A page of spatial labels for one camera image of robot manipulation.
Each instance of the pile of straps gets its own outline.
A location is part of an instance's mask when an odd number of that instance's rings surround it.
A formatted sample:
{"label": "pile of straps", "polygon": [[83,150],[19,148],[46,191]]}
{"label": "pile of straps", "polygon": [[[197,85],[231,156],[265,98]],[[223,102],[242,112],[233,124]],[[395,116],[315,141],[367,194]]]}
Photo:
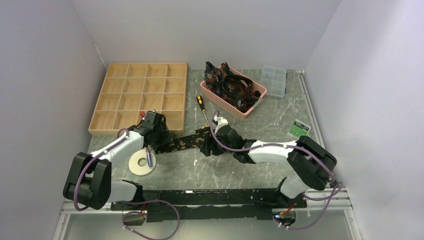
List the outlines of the pile of straps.
{"label": "pile of straps", "polygon": [[217,68],[207,61],[204,82],[212,93],[242,113],[253,107],[261,96],[261,93],[255,90],[252,80],[234,74],[226,62]]}

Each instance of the wooden tray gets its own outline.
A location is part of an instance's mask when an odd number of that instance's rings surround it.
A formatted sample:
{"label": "wooden tray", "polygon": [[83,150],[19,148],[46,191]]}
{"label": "wooden tray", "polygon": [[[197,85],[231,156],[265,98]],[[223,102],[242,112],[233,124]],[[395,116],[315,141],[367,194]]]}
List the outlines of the wooden tray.
{"label": "wooden tray", "polygon": [[88,131],[114,135],[141,121],[140,112],[165,115],[169,131],[182,135],[187,63],[115,62],[109,64]]}

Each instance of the wooden organizer box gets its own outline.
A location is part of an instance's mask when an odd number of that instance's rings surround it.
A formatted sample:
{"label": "wooden organizer box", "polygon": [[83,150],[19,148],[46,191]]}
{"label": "wooden organizer box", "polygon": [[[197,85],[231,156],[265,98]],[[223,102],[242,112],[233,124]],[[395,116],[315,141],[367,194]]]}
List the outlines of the wooden organizer box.
{"label": "wooden organizer box", "polygon": [[182,135],[186,105],[187,63],[111,63],[88,131],[115,135],[141,121],[140,112],[156,110],[169,131]]}

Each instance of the robotic arm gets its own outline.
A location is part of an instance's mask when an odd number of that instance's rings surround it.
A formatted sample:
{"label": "robotic arm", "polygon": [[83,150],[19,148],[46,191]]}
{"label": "robotic arm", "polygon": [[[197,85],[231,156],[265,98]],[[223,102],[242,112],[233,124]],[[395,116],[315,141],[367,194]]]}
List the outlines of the robotic arm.
{"label": "robotic arm", "polygon": [[[280,202],[291,203],[309,188],[323,190],[330,179],[329,171],[332,172],[337,164],[331,154],[307,136],[302,136],[297,141],[267,143],[255,139],[243,139],[223,117],[215,116],[214,124],[216,128],[213,133],[204,134],[203,145],[207,146],[206,150],[201,149],[201,152],[206,156],[212,151],[215,155],[231,153],[239,162],[245,164],[264,162],[290,164],[296,175],[284,178],[280,182],[277,188]],[[63,196],[74,200],[77,191],[77,202],[96,210],[108,202],[144,200],[141,185],[125,180],[112,182],[112,171],[119,161],[126,160],[142,148],[157,150],[172,143],[174,141],[165,117],[160,113],[148,111],[139,125],[131,126],[128,132],[104,148],[90,154],[78,153],[73,159]],[[305,150],[319,158],[327,169],[313,158],[306,156]],[[87,168],[88,163],[98,154],[102,156]],[[82,180],[78,186],[79,177],[82,177]]]}

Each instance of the yellow and black screwdriver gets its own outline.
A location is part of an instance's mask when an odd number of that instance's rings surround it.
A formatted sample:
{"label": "yellow and black screwdriver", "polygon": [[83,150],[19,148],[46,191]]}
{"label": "yellow and black screwdriver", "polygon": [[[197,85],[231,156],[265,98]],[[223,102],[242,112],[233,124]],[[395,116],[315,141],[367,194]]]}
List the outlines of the yellow and black screwdriver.
{"label": "yellow and black screwdriver", "polygon": [[208,120],[208,117],[206,116],[206,110],[205,110],[205,105],[203,104],[203,98],[202,98],[202,96],[200,94],[198,94],[196,96],[196,100],[197,100],[197,103],[200,106],[201,111],[204,114],[204,118],[206,119],[207,124],[209,125],[209,120]]}

